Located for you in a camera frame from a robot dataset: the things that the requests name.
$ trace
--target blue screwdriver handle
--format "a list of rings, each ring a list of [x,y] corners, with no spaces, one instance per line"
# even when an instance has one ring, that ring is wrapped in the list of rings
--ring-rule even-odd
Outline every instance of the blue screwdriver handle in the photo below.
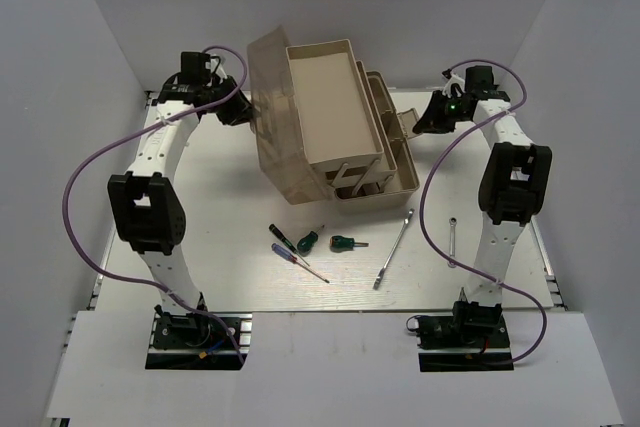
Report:
[[[288,260],[289,262],[293,262],[294,264],[298,260],[295,255],[289,252],[287,249],[278,244],[271,244],[271,250],[273,250],[276,254],[282,257],[284,260]]]

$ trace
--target small wrench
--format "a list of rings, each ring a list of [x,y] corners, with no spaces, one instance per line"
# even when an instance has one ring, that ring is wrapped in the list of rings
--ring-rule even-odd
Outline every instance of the small wrench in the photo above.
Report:
[[[451,217],[449,219],[449,257],[456,256],[456,224],[458,221],[455,217]],[[447,262],[447,265],[452,269],[455,268],[456,264],[451,261]]]
[[[407,213],[407,217],[402,221],[402,229],[400,229],[400,235],[398,235],[398,238],[396,239],[396,243],[393,244],[393,247],[391,248],[391,253],[389,254],[389,257],[387,257],[387,261],[384,263],[384,266],[380,269],[380,272],[378,272],[376,281],[373,283],[373,290],[378,290],[378,287],[380,287],[382,278],[384,277],[384,274],[387,271],[387,267],[389,267],[389,262],[391,262],[391,257],[393,257],[393,254],[395,254],[396,249],[400,244],[400,240],[402,239],[402,236],[404,235],[405,230],[407,230],[407,227],[409,226],[409,221],[411,220],[411,217],[413,217],[413,212],[414,212],[413,209],[409,209],[409,212]]]

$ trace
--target stubby screwdriver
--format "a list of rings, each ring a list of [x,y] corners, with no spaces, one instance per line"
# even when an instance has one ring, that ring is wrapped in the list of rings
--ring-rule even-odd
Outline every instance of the stubby screwdriver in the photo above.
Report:
[[[369,247],[369,244],[367,242],[356,242],[351,237],[334,235],[329,241],[329,247],[334,252],[344,252],[345,250],[353,250],[354,247]]]
[[[310,274],[315,275],[316,277],[318,277],[320,280],[322,280],[323,282],[326,282],[327,284],[329,283],[329,280],[322,277],[319,273],[317,273],[315,270],[313,270],[311,267],[307,267],[304,264],[301,264],[298,261],[298,258],[293,255],[291,252],[288,252],[284,247],[282,247],[281,245],[278,244],[271,244],[271,250],[273,250],[276,254],[278,254],[280,257],[282,257],[284,260],[287,260],[289,262],[291,262],[292,264],[296,264],[299,265],[300,267],[302,267],[304,270],[306,270],[307,272],[309,272]]]
[[[315,231],[312,230],[298,241],[296,247],[300,255],[307,255],[311,252],[314,244],[318,241],[318,232],[322,231],[322,229],[324,229],[324,225],[321,225]]]
[[[287,239],[284,234],[282,232],[280,232],[280,229],[278,229],[275,224],[271,224],[269,226],[269,230],[271,231],[271,233],[273,235],[276,236],[276,239],[278,239],[280,242],[282,242],[284,245],[287,246],[287,248],[293,252],[294,254],[297,254],[298,251],[296,250],[295,246],[291,243],[291,241],[289,239]],[[300,259],[302,262],[304,262],[305,264],[309,265],[309,262],[307,262],[304,259]]]

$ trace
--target silver wrench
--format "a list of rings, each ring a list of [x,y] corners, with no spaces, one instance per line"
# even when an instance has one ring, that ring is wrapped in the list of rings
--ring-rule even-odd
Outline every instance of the silver wrench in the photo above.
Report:
[[[389,262],[391,262],[391,257],[393,257],[393,254],[395,254],[396,249],[398,248],[398,244],[400,244],[400,239],[402,239],[402,236],[404,235],[405,230],[407,230],[407,226],[409,225],[409,221],[411,220],[411,217],[413,217],[414,212],[415,211],[413,209],[409,209],[409,213],[407,214],[406,219],[402,221],[402,229],[400,229],[400,235],[398,235],[398,238],[396,239],[396,243],[393,244],[393,247],[391,248],[391,253],[389,254],[389,257],[387,257],[387,261],[384,263],[384,265],[380,269],[380,272],[378,272],[378,277],[376,277],[376,281],[373,283],[373,290],[378,290],[378,287],[380,287],[380,283],[382,282],[384,273],[387,271],[387,267],[389,267]]]
[[[455,217],[451,217],[449,219],[449,257],[456,256],[456,225],[458,221]],[[452,269],[455,268],[456,264],[451,261],[447,262],[447,265]]]

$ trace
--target purple hose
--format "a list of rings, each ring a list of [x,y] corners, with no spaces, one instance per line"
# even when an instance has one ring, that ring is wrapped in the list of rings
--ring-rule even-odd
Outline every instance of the purple hose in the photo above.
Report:
[[[64,222],[64,229],[67,231],[67,235],[69,236],[69,240],[71,241],[71,244],[73,245],[73,248],[76,250],[76,252],[78,252],[78,255],[82,258],[82,260],[84,260],[87,263],[87,265],[89,267],[91,267],[93,270],[95,270],[99,274],[104,275],[105,277],[107,277],[109,279],[120,280],[122,282],[130,282],[132,284],[150,285],[152,287],[155,287],[158,290],[161,290],[162,292],[167,294],[171,299],[173,299],[173,301],[176,304],[178,304],[183,309],[185,309],[185,310],[187,310],[189,312],[193,312],[194,314],[204,315],[205,317],[209,317],[209,318],[215,320],[218,324],[220,324],[220,326],[224,329],[224,331],[229,336],[229,339],[231,340],[231,343],[233,344],[233,348],[235,349],[236,354],[238,355],[238,358],[240,359],[240,363],[244,364],[244,358],[242,357],[242,353],[240,352],[240,346],[238,345],[238,343],[236,342],[236,339],[233,337],[233,335],[229,331],[229,328],[227,327],[227,325],[224,323],[224,321],[220,317],[218,317],[217,315],[215,315],[215,314],[213,314],[211,312],[194,309],[193,307],[187,305],[184,300],[182,300],[180,297],[178,297],[173,292],[170,292],[169,288],[166,285],[161,284],[160,282],[154,282],[152,280],[146,280],[146,279],[137,279],[135,277],[126,277],[124,275],[114,274],[114,273],[108,272],[108,271],[100,268],[100,266],[98,264],[96,264],[89,257],[89,255],[85,252],[85,250],[80,245],[80,242],[78,241],[78,238],[76,237],[76,234],[73,231],[73,228],[71,227],[71,220],[69,219],[69,197],[71,196],[71,189],[73,188],[73,184],[75,183],[75,181],[78,178],[78,176],[80,175],[80,173],[91,162],[96,160],[101,155],[106,154],[107,152],[115,149],[116,147],[119,147],[119,146],[121,146],[123,144],[126,144],[127,142],[133,140],[133,139],[137,139],[139,137],[142,137],[144,134],[147,134],[149,132],[153,132],[154,130],[157,130],[157,129],[161,128],[162,126],[165,125],[166,122],[173,122],[173,121],[179,120],[179,119],[181,119],[183,117],[186,117],[187,115],[196,114],[198,112],[202,112],[204,110],[209,110],[209,109],[211,109],[213,107],[217,107],[219,105],[222,105],[227,100],[229,100],[231,97],[233,97],[234,95],[236,95],[240,91],[240,88],[242,87],[242,85],[244,84],[245,80],[247,79],[247,74],[248,74],[248,70],[249,70],[245,60],[235,50],[230,49],[229,47],[223,47],[223,46],[220,46],[220,45],[212,45],[211,47],[207,47],[206,49],[203,50],[203,52],[206,53],[206,52],[209,52],[211,50],[224,50],[224,51],[227,51],[227,52],[233,54],[234,56],[236,56],[238,58],[238,60],[240,60],[240,63],[242,64],[242,68],[243,68],[243,73],[242,73],[242,78],[240,79],[240,82],[238,82],[238,85],[236,86],[236,88],[233,89],[233,91],[231,91],[229,93],[229,95],[227,95],[223,99],[217,100],[215,102],[211,102],[210,104],[202,105],[200,107],[196,107],[196,108],[191,109],[191,110],[183,111],[183,112],[180,112],[178,114],[172,115],[171,117],[168,117],[167,119],[165,119],[164,123],[163,122],[156,122],[155,124],[150,125],[149,127],[145,127],[144,129],[139,130],[137,132],[134,132],[133,134],[127,135],[126,137],[123,137],[120,140],[116,140],[115,142],[113,142],[113,143],[101,148],[100,150],[98,150],[97,152],[94,152],[89,157],[87,157],[85,160],[83,160],[80,163],[80,165],[76,168],[76,170],[73,172],[73,174],[71,174],[71,177],[69,178],[69,181],[67,182],[67,185],[64,188],[64,194],[62,195],[62,220]]]
[[[499,279],[496,279],[492,275],[489,275],[489,274],[487,274],[485,272],[482,272],[480,270],[474,269],[473,267],[469,267],[468,265],[465,265],[465,264],[459,262],[458,260],[456,260],[455,258],[451,257],[450,255],[448,255],[446,252],[444,252],[442,249],[440,249],[440,247],[438,247],[436,245],[436,243],[433,241],[433,239],[431,238],[431,236],[427,232],[427,227],[425,226],[425,223],[424,223],[424,206],[425,206],[425,201],[426,201],[426,198],[427,198],[427,192],[429,191],[429,187],[431,186],[431,182],[433,181],[433,177],[434,177],[436,171],[442,165],[442,162],[444,161],[444,159],[447,158],[447,156],[456,147],[456,145],[458,145],[460,142],[462,142],[462,140],[465,137],[469,136],[471,133],[475,132],[476,130],[481,129],[482,127],[484,127],[485,125],[489,124],[490,122],[498,120],[499,118],[508,115],[510,112],[513,112],[513,111],[519,109],[527,101],[527,89],[526,89],[526,87],[524,85],[524,82],[522,81],[522,79],[520,78],[520,76],[518,74],[516,74],[513,70],[511,70],[506,65],[500,64],[498,62],[494,62],[492,60],[470,59],[470,60],[465,60],[464,62],[458,62],[457,64],[453,65],[450,68],[450,70],[453,70],[456,67],[460,67],[461,65],[464,65],[464,64],[471,64],[471,63],[476,63],[476,62],[482,62],[482,63],[485,63],[485,64],[495,65],[496,67],[500,67],[501,69],[504,69],[505,71],[509,72],[513,76],[513,78],[516,80],[516,82],[518,82],[518,85],[520,85],[520,88],[522,89],[522,100],[520,100],[520,102],[518,102],[517,104],[513,105],[512,107],[510,107],[508,110],[500,112],[499,114],[496,114],[496,115],[494,115],[492,117],[489,117],[488,119],[480,122],[477,125],[474,125],[470,129],[464,131],[462,133],[462,135],[460,135],[456,140],[454,140],[451,143],[451,145],[449,145],[449,147],[447,147],[444,150],[444,152],[442,152],[442,154],[440,154],[440,157],[438,157],[438,159],[433,164],[433,167],[431,167],[431,171],[429,172],[429,175],[427,176],[427,180],[424,183],[424,188],[422,189],[422,196],[420,197],[420,228],[422,229],[422,234],[424,235],[424,238],[427,240],[427,242],[429,243],[431,248],[433,250],[435,250],[438,253],[438,255],[440,255],[442,258],[444,258],[445,260],[451,262],[454,265],[457,265],[458,267],[460,267],[460,268],[462,268],[462,269],[464,269],[464,270],[466,270],[468,272],[471,272],[473,274],[479,275],[480,277],[483,277],[483,278],[487,279],[490,282],[496,283],[496,284],[500,285],[504,289],[510,290],[511,292],[515,292],[516,294],[520,294],[520,295],[526,297],[527,299],[531,300],[531,302],[533,302],[536,305],[538,310],[540,310],[540,313],[542,314],[542,328],[540,329],[540,335],[538,335],[538,338],[536,339],[536,341],[533,343],[533,345],[531,347],[529,347],[528,350],[526,350],[522,354],[518,355],[517,357],[514,357],[511,360],[505,360],[505,361],[499,361],[499,362],[491,362],[491,365],[502,365],[502,364],[510,364],[510,363],[513,363],[513,362],[518,362],[518,361],[524,359],[525,357],[528,357],[534,350],[536,350],[538,348],[538,346],[542,342],[542,339],[544,338],[544,336],[545,336],[545,334],[547,332],[547,313],[545,312],[544,307],[538,301],[538,299],[536,299],[533,295],[529,294],[528,292],[525,292],[524,290],[517,289],[516,287],[512,287],[512,286],[510,286],[508,284],[505,284],[504,282],[502,282]]]

